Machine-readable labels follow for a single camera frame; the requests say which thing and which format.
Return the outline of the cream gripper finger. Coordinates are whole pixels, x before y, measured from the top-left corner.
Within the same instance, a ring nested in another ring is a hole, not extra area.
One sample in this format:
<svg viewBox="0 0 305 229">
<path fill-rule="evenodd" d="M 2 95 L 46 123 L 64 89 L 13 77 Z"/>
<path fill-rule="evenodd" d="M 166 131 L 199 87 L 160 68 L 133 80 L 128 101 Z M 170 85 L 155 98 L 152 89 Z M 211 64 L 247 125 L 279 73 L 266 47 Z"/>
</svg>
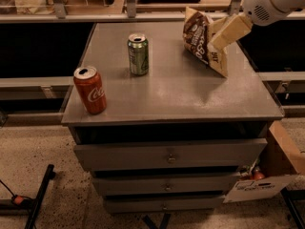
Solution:
<svg viewBox="0 0 305 229">
<path fill-rule="evenodd" d="M 230 16 L 212 37 L 209 42 L 209 49 L 213 51 L 223 50 L 228 45 L 250 33 L 252 26 L 252 20 L 244 13 Z"/>
<path fill-rule="evenodd" d="M 214 20 L 211 24 L 211 32 L 212 33 L 217 33 L 218 31 L 220 31 L 227 20 L 228 20 L 227 17 Z"/>
</svg>

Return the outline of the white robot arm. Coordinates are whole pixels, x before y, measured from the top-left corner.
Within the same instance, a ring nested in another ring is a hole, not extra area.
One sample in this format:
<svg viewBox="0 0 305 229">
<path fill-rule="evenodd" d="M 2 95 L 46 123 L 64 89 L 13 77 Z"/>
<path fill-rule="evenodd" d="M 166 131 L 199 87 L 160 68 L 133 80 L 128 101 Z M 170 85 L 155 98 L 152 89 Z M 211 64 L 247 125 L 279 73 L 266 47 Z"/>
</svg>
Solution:
<svg viewBox="0 0 305 229">
<path fill-rule="evenodd" d="M 208 48 L 221 51 L 247 35 L 253 25 L 268 26 L 305 6 L 305 0 L 243 0 L 243 12 L 233 14 L 212 37 Z"/>
</svg>

